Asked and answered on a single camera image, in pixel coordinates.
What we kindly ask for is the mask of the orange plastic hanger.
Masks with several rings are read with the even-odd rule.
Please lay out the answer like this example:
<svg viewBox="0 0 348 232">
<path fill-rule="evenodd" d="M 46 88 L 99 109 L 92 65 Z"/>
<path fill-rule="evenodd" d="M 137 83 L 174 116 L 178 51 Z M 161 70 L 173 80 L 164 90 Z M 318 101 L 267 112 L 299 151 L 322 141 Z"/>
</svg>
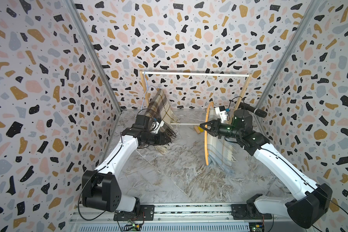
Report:
<svg viewBox="0 0 348 232">
<path fill-rule="evenodd" d="M 213 107 L 214 107 L 214 102 L 211 101 L 206 109 L 206 122 L 208 122 L 210 111 Z M 206 165 L 208 166 L 209 165 L 209 158 L 208 158 L 209 153 L 208 153 L 207 137 L 208 137 L 208 133 L 207 133 L 207 131 L 204 131 L 205 160 L 206 160 Z"/>
</svg>

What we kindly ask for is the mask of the blue plaid scarf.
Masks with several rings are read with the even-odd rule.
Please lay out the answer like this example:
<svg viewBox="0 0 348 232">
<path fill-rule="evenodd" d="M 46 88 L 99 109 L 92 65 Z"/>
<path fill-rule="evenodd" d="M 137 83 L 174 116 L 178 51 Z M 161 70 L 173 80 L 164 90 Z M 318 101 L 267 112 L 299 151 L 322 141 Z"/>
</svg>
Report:
<svg viewBox="0 0 348 232">
<path fill-rule="evenodd" d="M 233 174 L 233 164 L 237 162 L 233 156 L 234 144 L 208 134 L 207 145 L 209 164 L 221 168 L 227 174 Z"/>
</svg>

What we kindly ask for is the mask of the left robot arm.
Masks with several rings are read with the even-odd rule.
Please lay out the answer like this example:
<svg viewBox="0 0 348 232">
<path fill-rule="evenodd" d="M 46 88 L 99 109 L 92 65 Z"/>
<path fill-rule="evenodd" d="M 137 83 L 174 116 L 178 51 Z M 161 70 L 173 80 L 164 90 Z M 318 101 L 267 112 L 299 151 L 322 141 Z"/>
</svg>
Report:
<svg viewBox="0 0 348 232">
<path fill-rule="evenodd" d="M 138 148 L 168 145 L 175 137 L 176 133 L 159 117 L 137 115 L 135 123 L 121 133 L 119 143 L 108 157 L 95 170 L 84 172 L 82 205 L 106 212 L 122 211 L 137 218 L 140 200 L 122 194 L 118 176 Z"/>
</svg>

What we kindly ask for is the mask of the light blue wire hanger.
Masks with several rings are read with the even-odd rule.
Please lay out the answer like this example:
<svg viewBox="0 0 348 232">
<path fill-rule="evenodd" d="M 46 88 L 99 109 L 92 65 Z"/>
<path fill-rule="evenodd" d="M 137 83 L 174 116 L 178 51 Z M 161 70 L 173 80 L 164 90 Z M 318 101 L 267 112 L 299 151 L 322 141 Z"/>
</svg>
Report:
<svg viewBox="0 0 348 232">
<path fill-rule="evenodd" d="M 154 88 L 154 89 L 158 89 L 157 86 L 155 85 L 149 85 L 148 84 L 148 79 L 146 78 L 146 72 L 144 71 L 143 72 L 143 78 L 144 78 L 144 81 L 145 81 L 145 84 L 146 84 L 146 90 L 145 90 L 145 100 L 146 100 L 146 105 L 147 107 L 149 106 L 149 96 L 148 96 L 148 92 L 150 91 L 151 88 Z"/>
</svg>

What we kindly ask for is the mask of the brown plaid fringed scarf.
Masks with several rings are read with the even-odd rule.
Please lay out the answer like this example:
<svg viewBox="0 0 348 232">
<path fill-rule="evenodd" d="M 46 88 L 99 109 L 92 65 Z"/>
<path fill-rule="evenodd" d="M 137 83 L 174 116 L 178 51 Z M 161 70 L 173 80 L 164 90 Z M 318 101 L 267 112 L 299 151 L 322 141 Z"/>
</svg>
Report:
<svg viewBox="0 0 348 232">
<path fill-rule="evenodd" d="M 160 128 L 159 131 L 165 132 L 170 136 L 170 143 L 176 140 L 176 130 L 173 125 L 171 125 L 171 123 L 178 123 L 178 117 L 173 113 L 164 90 L 157 89 L 155 96 L 149 101 L 149 106 L 142 111 L 143 115 L 152 118 L 153 121 L 164 121 L 165 124 Z M 170 143 L 168 143 L 167 145 L 154 147 L 161 154 L 164 154 L 169 149 Z M 140 145 L 139 148 L 147 148 L 148 146 L 152 145 L 150 145 L 149 142 L 143 142 L 143 144 Z"/>
</svg>

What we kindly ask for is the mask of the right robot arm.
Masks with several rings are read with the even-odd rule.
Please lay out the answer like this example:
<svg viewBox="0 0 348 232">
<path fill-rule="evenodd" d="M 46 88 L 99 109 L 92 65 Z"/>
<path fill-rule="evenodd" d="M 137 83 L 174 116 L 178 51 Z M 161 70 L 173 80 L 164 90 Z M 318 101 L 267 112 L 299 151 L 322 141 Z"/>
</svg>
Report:
<svg viewBox="0 0 348 232">
<path fill-rule="evenodd" d="M 225 113 L 200 127 L 213 137 L 230 138 L 232 143 L 262 162 L 292 194 L 287 198 L 256 194 L 247 201 L 250 215 L 259 212 L 289 217 L 298 226 L 308 229 L 327 213 L 333 191 L 327 184 L 319 185 L 300 172 L 269 139 L 254 131 L 253 115 L 264 118 L 267 113 L 244 104 L 232 116 Z"/>
</svg>

